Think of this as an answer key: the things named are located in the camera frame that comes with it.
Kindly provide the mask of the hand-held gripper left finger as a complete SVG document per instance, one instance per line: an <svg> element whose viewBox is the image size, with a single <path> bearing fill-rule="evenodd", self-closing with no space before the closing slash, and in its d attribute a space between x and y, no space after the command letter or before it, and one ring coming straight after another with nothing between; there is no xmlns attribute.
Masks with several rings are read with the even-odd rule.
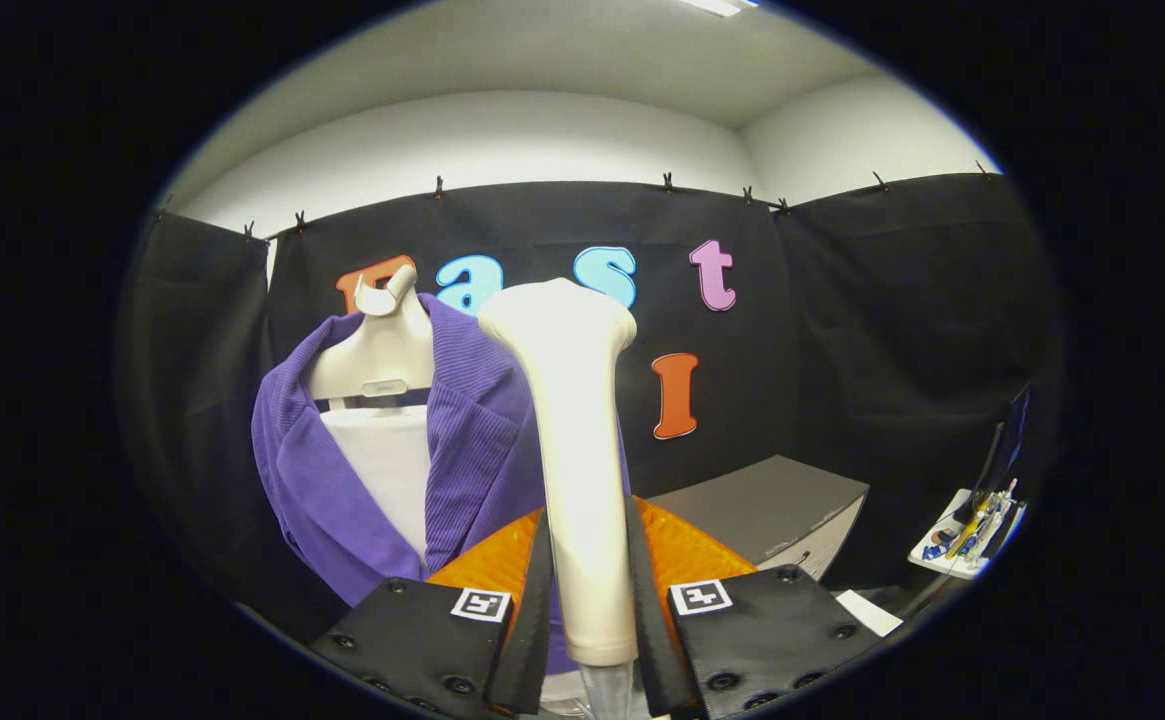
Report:
<svg viewBox="0 0 1165 720"><path fill-rule="evenodd" d="M311 648L340 675L419 714L536 714L553 579L548 514L538 509L426 583L386 579Z"/></svg>

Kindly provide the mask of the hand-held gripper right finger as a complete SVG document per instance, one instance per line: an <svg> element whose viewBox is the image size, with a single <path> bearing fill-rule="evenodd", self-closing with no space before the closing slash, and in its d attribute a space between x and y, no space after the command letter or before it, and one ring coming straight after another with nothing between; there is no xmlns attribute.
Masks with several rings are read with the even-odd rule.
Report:
<svg viewBox="0 0 1165 720"><path fill-rule="evenodd" d="M751 719L864 659L882 635L800 565L755 569L673 511L626 502L651 717Z"/></svg>

